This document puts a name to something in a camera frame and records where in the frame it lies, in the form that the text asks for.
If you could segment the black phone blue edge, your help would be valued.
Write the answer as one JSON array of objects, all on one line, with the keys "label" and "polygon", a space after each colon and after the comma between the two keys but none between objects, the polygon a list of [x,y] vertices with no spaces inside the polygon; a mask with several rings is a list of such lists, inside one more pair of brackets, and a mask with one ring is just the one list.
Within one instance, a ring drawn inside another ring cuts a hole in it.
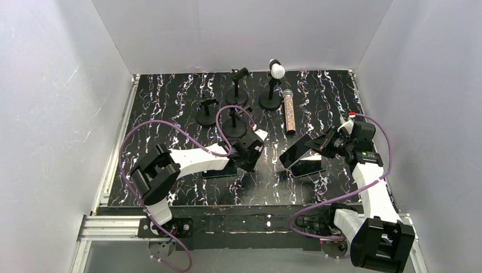
[{"label": "black phone blue edge", "polygon": [[201,177],[204,179],[218,178],[218,177],[230,177],[236,176],[238,169],[236,167],[225,167],[221,170],[208,170],[201,173]]}]

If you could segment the black phone stand front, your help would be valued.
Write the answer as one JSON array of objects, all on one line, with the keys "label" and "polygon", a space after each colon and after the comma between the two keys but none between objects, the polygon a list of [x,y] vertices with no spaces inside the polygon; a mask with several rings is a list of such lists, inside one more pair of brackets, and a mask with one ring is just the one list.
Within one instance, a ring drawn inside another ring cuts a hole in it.
[{"label": "black phone stand front", "polygon": [[252,112],[251,106],[237,106],[234,105],[225,106],[220,111],[229,110],[229,118],[222,123],[221,133],[226,139],[242,138],[248,133],[248,123],[242,120],[241,115],[247,114],[248,118],[251,118]]}]

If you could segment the black phone pink edge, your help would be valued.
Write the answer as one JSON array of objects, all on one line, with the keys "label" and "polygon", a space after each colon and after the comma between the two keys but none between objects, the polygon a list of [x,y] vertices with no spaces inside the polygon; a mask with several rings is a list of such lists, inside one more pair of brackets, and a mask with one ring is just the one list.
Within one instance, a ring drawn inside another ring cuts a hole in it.
[{"label": "black phone pink edge", "polygon": [[305,154],[307,154],[311,148],[305,145],[306,142],[311,141],[310,135],[304,135],[296,143],[291,145],[280,156],[279,160],[285,169],[290,169],[291,166],[296,164]]}]

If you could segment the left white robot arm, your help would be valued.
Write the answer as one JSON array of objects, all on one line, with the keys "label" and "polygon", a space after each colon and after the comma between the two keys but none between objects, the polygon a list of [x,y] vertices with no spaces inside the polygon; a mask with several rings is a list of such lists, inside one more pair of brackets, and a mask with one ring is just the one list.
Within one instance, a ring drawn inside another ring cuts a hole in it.
[{"label": "left white robot arm", "polygon": [[237,168],[252,172],[266,137],[265,131],[258,130],[230,139],[232,154],[228,157],[216,156],[201,148],[169,150],[158,144],[133,168],[130,181],[147,207],[148,215],[163,225],[172,219],[167,196],[176,180],[203,172],[219,172],[226,176],[228,170]]}]

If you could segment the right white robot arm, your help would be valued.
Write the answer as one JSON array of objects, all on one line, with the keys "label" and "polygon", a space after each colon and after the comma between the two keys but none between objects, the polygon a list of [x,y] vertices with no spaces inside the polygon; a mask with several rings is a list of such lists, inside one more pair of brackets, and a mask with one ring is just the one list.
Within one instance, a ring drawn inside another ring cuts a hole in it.
[{"label": "right white robot arm", "polygon": [[330,206],[333,225],[350,244],[351,263],[378,272],[403,272],[415,231],[392,205],[381,156],[373,149],[375,133],[375,125],[356,121],[351,129],[332,127],[305,145],[326,158],[341,156],[360,190],[363,218],[347,206]]}]

